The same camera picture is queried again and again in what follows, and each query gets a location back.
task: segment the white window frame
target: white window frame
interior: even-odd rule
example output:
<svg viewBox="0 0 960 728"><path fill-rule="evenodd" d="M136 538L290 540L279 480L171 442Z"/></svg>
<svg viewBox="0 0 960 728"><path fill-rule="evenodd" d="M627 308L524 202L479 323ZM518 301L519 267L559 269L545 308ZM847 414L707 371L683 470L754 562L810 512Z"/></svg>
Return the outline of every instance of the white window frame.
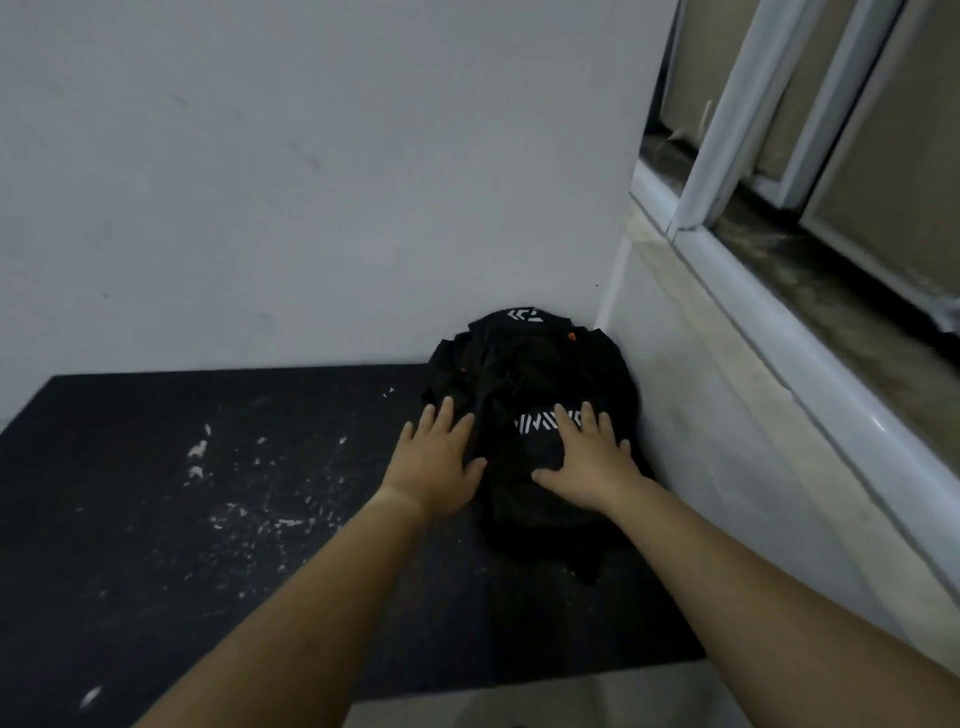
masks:
<svg viewBox="0 0 960 728"><path fill-rule="evenodd" d="M924 23L934 0L907 0L903 12L883 52L876 62L873 73L864 86L863 93L853 109L850 120L844 127L836 147L814 187L810 201L804 209L800 223L840 255L851 260L874 278L882 281L902 298L924 311L943 332L960 330L960 299L939 292L932 284L924 285L912 280L881 262L860 246L855 240L833 228L818 216L818 211L830 188L830 184L846 159L847 154L870 113L883 95L883 91L900 68L904 58L924 29Z"/></svg>
<svg viewBox="0 0 960 728"><path fill-rule="evenodd" d="M858 0L853 6L782 178L757 174L750 180L754 191L771 205L803 206L902 4L902 0Z"/></svg>
<svg viewBox="0 0 960 728"><path fill-rule="evenodd" d="M761 0L667 229L711 225L770 126L827 0Z"/></svg>
<svg viewBox="0 0 960 728"><path fill-rule="evenodd" d="M891 63L898 48L901 55L905 52L909 43L903 36L911 18L920 5L931 3L907 0L854 115L866 113L871 96L876 101L882 90L878 87L882 66ZM751 153L756 152L772 118L772 107L822 8L820 0L762 0L683 194L678 196L642 159L636 163L631 193L734 324L850 460L872 493L884 502L951 587L960 590L960 561L956 559L960 478L705 227L730 200L743 173L738 164L752 160ZM799 48L790 34L801 36ZM724 114L720 113L721 107L725 108ZM770 115L764 120L768 110ZM758 118L763 123L757 124ZM834 173L843 153L841 142L849 148L850 134L855 133L851 131L854 121L852 118L841 134L828 162ZM691 185L695 176L696 183ZM807 207L810 214L802 222L833 244L835 237L831 241L814 229L813 203L822 199L824 185L821 179L814 189L812 206Z"/></svg>

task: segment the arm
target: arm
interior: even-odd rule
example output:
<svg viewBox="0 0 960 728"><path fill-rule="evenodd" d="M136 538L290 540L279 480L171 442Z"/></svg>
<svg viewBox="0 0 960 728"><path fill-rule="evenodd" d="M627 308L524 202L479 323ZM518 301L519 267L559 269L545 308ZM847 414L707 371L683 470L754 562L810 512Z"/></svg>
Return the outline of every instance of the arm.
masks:
<svg viewBox="0 0 960 728"><path fill-rule="evenodd" d="M453 400L400 433L383 485L340 533L164 694L137 726L338 726L396 577L430 521L473 497L473 416Z"/></svg>
<svg viewBox="0 0 960 728"><path fill-rule="evenodd" d="M956 725L960 679L644 478L606 413L584 403L581 432L556 411L564 467L534 480L627 534L754 725Z"/></svg>

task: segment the logo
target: logo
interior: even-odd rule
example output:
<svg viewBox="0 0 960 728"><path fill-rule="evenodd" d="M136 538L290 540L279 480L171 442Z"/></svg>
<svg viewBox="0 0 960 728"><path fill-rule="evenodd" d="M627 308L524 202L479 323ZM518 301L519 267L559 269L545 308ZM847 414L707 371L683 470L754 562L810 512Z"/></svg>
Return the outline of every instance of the logo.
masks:
<svg viewBox="0 0 960 728"><path fill-rule="evenodd" d="M514 321L530 321L536 324L543 323L543 319L535 308L511 308L507 311L507 315Z"/></svg>
<svg viewBox="0 0 960 728"><path fill-rule="evenodd" d="M578 427L580 426L579 409L569 409L566 411L566 414L569 415L570 419L573 420ZM516 425L516 429L521 435L530 432L531 427L534 430L539 430L541 425L543 429L560 429L557 427L557 417L553 412L538 412L536 415L520 415L519 420L514 420L514 425Z"/></svg>

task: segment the wall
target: wall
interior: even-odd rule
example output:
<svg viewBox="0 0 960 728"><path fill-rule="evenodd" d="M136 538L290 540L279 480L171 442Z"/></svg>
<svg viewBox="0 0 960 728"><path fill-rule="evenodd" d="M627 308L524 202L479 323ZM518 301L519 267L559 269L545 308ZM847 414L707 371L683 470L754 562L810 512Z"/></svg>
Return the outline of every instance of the wall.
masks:
<svg viewBox="0 0 960 728"><path fill-rule="evenodd" d="M640 388L641 441L660 480L781 569L903 637L803 477L862 486L642 213L628 230L635 244L606 331ZM875 515L861 507L850 528ZM897 538L875 545L875 561L897 560L906 547Z"/></svg>
<svg viewBox="0 0 960 728"><path fill-rule="evenodd" d="M37 0L0 23L0 420L56 373L592 321L675 0Z"/></svg>

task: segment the black bag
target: black bag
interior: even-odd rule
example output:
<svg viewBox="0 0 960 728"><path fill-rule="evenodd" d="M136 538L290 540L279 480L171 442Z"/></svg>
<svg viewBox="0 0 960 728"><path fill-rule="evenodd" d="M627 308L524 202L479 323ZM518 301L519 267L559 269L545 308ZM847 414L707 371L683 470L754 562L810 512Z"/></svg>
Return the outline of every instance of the black bag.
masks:
<svg viewBox="0 0 960 728"><path fill-rule="evenodd" d="M564 463L554 404L579 424L581 402L589 401L610 414L617 441L628 439L640 471L653 477L636 442L639 396L615 343L537 308L497 311L441 342L428 383L426 402L451 396L458 419L476 416L466 460L488 459L478 498L492 545L517 558L561 559L595 581L603 553L626 543L622 534L600 514L541 488L530 473Z"/></svg>

